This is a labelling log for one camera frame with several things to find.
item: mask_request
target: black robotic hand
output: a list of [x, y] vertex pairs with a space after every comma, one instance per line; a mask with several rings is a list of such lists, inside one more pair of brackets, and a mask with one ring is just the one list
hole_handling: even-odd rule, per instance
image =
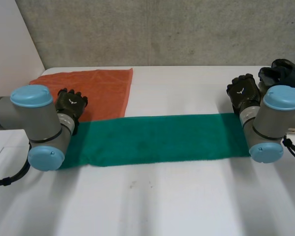
[[274, 85], [288, 85], [295, 88], [295, 64], [286, 59], [277, 59], [271, 67], [259, 71], [260, 88], [267, 91]]
[[231, 98], [235, 114], [250, 106], [260, 106], [261, 95], [253, 75], [240, 75], [227, 85], [227, 95]]
[[63, 113], [70, 116], [75, 123], [73, 135], [77, 133], [79, 126], [79, 118], [82, 115], [84, 108], [88, 105], [88, 98], [81, 97], [81, 93], [74, 93], [74, 90], [66, 88], [58, 92], [58, 98], [55, 102], [57, 113]]

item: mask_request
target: orange cloth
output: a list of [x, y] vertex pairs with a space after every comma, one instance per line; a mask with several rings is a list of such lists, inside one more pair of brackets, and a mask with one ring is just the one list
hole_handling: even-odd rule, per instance
[[54, 102], [58, 91], [74, 89], [88, 97], [88, 105], [79, 121], [124, 117], [133, 70], [92, 70], [40, 76], [30, 85], [45, 85]]

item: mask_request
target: white table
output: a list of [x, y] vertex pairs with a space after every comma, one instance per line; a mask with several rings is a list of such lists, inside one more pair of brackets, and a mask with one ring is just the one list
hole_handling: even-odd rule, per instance
[[[261, 67], [133, 68], [127, 117], [232, 112], [226, 85], [240, 74], [258, 78]], [[23, 131], [0, 132], [0, 178], [21, 168], [27, 142]], [[274, 164], [236, 158], [47, 173], [31, 168], [0, 187], [0, 236], [9, 235], [295, 236], [295, 159], [285, 150]]]

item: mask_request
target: concrete wall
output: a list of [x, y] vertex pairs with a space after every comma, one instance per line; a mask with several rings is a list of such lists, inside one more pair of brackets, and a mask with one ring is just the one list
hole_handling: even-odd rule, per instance
[[16, 0], [46, 68], [295, 62], [295, 0]]

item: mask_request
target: green cloth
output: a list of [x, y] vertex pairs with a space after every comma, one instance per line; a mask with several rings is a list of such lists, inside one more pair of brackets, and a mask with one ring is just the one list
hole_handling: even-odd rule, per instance
[[129, 117], [80, 123], [61, 169], [249, 156], [234, 114]]

